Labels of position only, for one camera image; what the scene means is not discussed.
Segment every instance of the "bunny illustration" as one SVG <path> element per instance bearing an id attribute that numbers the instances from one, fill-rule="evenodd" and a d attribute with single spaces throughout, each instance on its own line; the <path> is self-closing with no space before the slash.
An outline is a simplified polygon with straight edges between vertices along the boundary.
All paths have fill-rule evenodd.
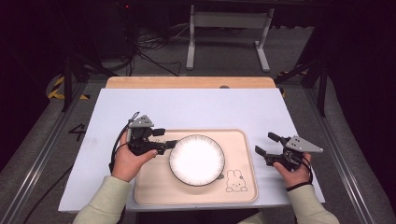
<path id="1" fill-rule="evenodd" d="M 242 173 L 239 170 L 229 170 L 227 172 L 227 192 L 248 191 Z"/>

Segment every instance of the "wooden tray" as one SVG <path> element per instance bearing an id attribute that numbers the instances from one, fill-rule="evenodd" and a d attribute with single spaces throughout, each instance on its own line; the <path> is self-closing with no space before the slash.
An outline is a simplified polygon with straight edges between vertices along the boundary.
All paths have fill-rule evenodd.
<path id="1" fill-rule="evenodd" d="M 147 162 L 140 170 L 134 198 L 142 205 L 182 203 L 244 203 L 257 197 L 248 142 L 240 130 L 167 130 L 164 136 L 150 137 L 150 141 L 178 140 L 201 134 L 215 140 L 224 152 L 223 178 L 194 187 L 179 181 L 169 166 L 170 150 Z"/>

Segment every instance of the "dark background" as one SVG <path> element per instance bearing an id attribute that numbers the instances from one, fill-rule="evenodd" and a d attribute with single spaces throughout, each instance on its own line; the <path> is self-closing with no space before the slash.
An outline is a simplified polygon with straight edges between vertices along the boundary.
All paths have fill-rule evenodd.
<path id="1" fill-rule="evenodd" d="M 391 177 L 396 168 L 392 144 L 396 139 L 395 8 L 391 3 L 369 0 L 348 3 L 345 9 L 324 14 L 317 9 L 298 12 L 278 9 L 272 25 L 317 26 L 320 19 L 300 63 L 307 63 L 327 50 L 329 75 L 346 120 L 395 210 L 396 181 Z M 74 34 L 73 43 L 97 62 L 133 53 L 125 48 L 125 30 L 115 4 L 59 3 Z M 189 6 L 172 5 L 154 10 L 142 6 L 130 9 L 140 25 L 165 37 L 169 35 L 168 27 L 186 22 L 190 12 Z M 62 27 L 54 27 L 42 8 L 31 1 L 4 1 L 0 17 L 0 169 L 3 169 L 49 103 L 46 88 L 62 71 L 67 49 L 62 41 L 64 36 L 59 35 Z"/>

